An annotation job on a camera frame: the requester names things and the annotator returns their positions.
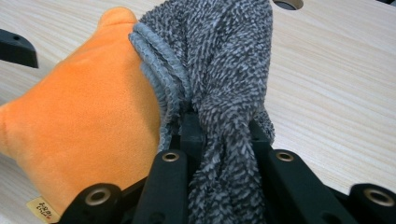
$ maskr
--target black plastic bracket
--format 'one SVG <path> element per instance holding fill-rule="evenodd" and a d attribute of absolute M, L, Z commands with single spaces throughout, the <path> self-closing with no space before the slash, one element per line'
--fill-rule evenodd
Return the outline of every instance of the black plastic bracket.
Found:
<path fill-rule="evenodd" d="M 120 223 L 122 218 L 119 187 L 112 184 L 96 184 L 84 189 L 71 203 L 59 224 Z"/>
<path fill-rule="evenodd" d="M 33 45 L 23 36 L 0 29 L 0 60 L 38 68 Z"/>
<path fill-rule="evenodd" d="M 257 123 L 252 121 L 249 128 L 266 197 L 266 223 L 396 223 L 396 195 L 390 190 L 359 184 L 345 195 L 330 189 L 296 153 L 273 150 Z M 181 136 L 173 136 L 170 149 L 155 157 L 147 179 L 121 194 L 118 189 L 111 190 L 115 198 L 109 198 L 103 206 L 92 207 L 83 199 L 104 184 L 82 191 L 61 223 L 187 223 L 188 183 L 199 167 L 204 146 L 205 135 L 197 115 L 187 114 Z"/>

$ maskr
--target orange plush toy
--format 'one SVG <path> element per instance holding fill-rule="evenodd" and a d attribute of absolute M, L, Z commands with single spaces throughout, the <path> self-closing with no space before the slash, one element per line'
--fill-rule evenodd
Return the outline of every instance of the orange plush toy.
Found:
<path fill-rule="evenodd" d="M 0 107 L 0 151 L 61 215 L 85 188 L 147 176 L 160 108 L 128 39 L 137 20 L 106 12 L 92 37 L 21 98 Z"/>

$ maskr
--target knit fabric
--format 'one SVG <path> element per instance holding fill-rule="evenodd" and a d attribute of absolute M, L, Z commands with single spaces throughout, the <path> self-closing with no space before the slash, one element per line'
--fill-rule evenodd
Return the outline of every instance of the knit fabric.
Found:
<path fill-rule="evenodd" d="M 257 120 L 274 140 L 263 106 L 273 23 L 269 1 L 170 0 L 140 21 L 186 69 L 192 107 L 207 138 L 190 183 L 189 222 L 263 223 L 261 178 L 248 124 Z"/>
<path fill-rule="evenodd" d="M 142 58 L 141 69 L 155 91 L 160 105 L 161 127 L 158 151 L 169 148 L 172 134 L 179 134 L 183 113 L 191 102 L 187 71 L 170 46 L 139 22 L 129 35 Z"/>

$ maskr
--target hole in table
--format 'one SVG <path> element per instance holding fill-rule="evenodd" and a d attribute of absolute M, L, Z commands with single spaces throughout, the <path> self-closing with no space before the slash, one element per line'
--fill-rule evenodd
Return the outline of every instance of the hole in table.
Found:
<path fill-rule="evenodd" d="M 298 10 L 303 7 L 303 0 L 273 0 L 274 3 L 286 10 Z"/>

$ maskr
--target table surface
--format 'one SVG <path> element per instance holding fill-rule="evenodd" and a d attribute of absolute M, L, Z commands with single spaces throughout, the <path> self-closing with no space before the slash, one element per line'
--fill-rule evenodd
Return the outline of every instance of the table surface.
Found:
<path fill-rule="evenodd" d="M 35 46 L 39 69 L 0 62 L 0 105 L 34 86 L 95 30 L 102 13 L 138 18 L 163 0 L 0 0 L 0 29 Z M 396 7 L 375 0 L 273 4 L 266 108 L 274 148 L 298 153 L 320 180 L 344 193 L 370 182 L 396 191 Z M 40 223 L 25 203 L 38 193 L 0 155 L 0 223 Z"/>

